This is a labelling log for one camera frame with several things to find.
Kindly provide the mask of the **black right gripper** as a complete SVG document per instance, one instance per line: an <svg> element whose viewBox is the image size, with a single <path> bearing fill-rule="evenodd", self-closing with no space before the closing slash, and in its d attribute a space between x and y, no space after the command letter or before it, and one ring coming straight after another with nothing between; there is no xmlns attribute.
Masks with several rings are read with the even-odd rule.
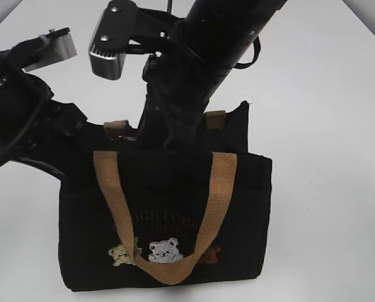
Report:
<svg viewBox="0 0 375 302"><path fill-rule="evenodd" d="M149 55L142 78L147 93L138 144L151 150L192 146L216 90L216 65L192 57Z"/></svg>

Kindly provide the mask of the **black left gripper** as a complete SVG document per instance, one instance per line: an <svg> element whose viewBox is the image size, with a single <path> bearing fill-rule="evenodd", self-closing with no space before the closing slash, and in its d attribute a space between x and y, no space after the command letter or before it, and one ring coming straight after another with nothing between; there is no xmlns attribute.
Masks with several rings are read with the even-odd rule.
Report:
<svg viewBox="0 0 375 302"><path fill-rule="evenodd" d="M74 103L50 100L11 161L65 181L92 181L93 124Z"/></svg>

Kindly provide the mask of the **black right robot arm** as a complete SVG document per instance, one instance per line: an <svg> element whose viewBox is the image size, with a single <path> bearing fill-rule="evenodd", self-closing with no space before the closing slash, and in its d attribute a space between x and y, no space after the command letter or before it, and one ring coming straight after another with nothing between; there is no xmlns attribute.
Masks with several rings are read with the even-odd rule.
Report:
<svg viewBox="0 0 375 302"><path fill-rule="evenodd" d="M186 18L172 27L175 44L151 55L143 70L147 83L138 144L146 149L179 150L194 144L208 103L249 47L259 56L259 34L284 1L195 1Z"/></svg>

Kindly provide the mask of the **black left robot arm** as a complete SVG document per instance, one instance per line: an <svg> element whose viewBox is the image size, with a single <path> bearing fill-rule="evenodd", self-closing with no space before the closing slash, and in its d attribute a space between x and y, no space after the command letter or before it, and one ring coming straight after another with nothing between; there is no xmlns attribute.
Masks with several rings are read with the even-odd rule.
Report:
<svg viewBox="0 0 375 302"><path fill-rule="evenodd" d="M73 103L54 101L45 81L25 67L42 61L64 28L0 52L0 167L13 161L85 185L94 169L77 144L87 118Z"/></svg>

